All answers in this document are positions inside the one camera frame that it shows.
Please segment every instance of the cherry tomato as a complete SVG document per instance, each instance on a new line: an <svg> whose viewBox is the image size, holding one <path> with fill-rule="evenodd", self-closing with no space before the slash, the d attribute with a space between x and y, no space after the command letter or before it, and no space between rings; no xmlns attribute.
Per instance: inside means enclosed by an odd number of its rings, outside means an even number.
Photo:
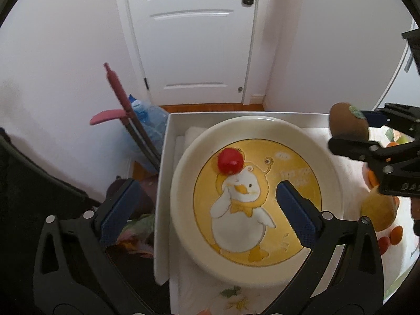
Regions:
<svg viewBox="0 0 420 315"><path fill-rule="evenodd" d="M224 148L217 159L217 166L225 175L237 174L244 167L244 158L238 149Z"/></svg>
<svg viewBox="0 0 420 315"><path fill-rule="evenodd" d="M402 226L395 227L389 235L389 241L392 245L398 245L402 240Z"/></svg>
<svg viewBox="0 0 420 315"><path fill-rule="evenodd" d="M379 185L379 181L377 180L375 173L373 172L373 170L369 169L367 163L363 165L362 175L363 179L365 180L366 186L369 189L372 189L373 187Z"/></svg>
<svg viewBox="0 0 420 315"><path fill-rule="evenodd" d="M389 147L394 147L394 146L398 146L398 143L396 143L396 142L389 142L386 147L389 148Z"/></svg>
<svg viewBox="0 0 420 315"><path fill-rule="evenodd" d="M381 253L381 255L383 255L385 252L387 252L390 243L389 237L382 237L379 238L377 241L378 245L379 245L379 251Z"/></svg>

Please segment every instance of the pink handle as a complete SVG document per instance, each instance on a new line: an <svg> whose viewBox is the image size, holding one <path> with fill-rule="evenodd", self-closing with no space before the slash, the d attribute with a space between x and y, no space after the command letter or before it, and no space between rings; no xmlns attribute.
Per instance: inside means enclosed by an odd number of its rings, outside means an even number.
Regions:
<svg viewBox="0 0 420 315"><path fill-rule="evenodd" d="M96 114L89 121L90 125L100 124L111 120L121 120L127 118L127 113L122 109L106 110Z"/></svg>
<svg viewBox="0 0 420 315"><path fill-rule="evenodd" d="M124 91L123 86L121 85L117 74L111 70L107 62L104 64L104 67L106 69L108 82L111 85L111 88L114 90L114 93L117 96L118 100L120 101L121 106L126 112L132 113L133 108L131 106L129 98L127 97L127 94Z"/></svg>

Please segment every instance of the plastic water bottle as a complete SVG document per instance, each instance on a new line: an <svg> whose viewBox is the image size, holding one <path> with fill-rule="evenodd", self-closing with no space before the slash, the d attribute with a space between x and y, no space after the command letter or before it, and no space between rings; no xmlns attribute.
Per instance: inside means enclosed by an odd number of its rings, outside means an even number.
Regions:
<svg viewBox="0 0 420 315"><path fill-rule="evenodd" d="M134 113L144 127L150 140L155 145L156 149L162 154L163 140L165 137L166 124L168 113L161 107L151 105L149 102L135 99L132 95L129 96ZM149 160L141 152L140 148L134 141L130 141L131 148L136 152L136 160L143 166L144 169L150 173L156 173L156 169L152 166Z"/></svg>

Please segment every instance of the fabric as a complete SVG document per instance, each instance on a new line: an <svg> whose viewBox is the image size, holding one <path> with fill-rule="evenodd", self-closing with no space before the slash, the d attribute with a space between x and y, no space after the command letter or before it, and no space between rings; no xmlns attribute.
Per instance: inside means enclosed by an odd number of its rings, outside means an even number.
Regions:
<svg viewBox="0 0 420 315"><path fill-rule="evenodd" d="M32 276L38 239L50 214L78 218L100 203L49 175L12 145L0 128L0 294L35 314Z"/></svg>

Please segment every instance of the cartoon duck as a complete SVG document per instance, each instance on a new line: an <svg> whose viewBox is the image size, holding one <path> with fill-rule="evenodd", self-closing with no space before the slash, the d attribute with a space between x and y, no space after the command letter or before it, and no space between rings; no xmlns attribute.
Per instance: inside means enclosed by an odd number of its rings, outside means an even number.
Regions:
<svg viewBox="0 0 420 315"><path fill-rule="evenodd" d="M260 262L268 252L260 248L266 227L275 228L271 216L261 207L268 196L268 182L265 175L273 164L262 171L251 162L234 175L218 174L216 189L220 195L210 209L212 232L216 243L213 248L230 252L249 251L248 261Z"/></svg>

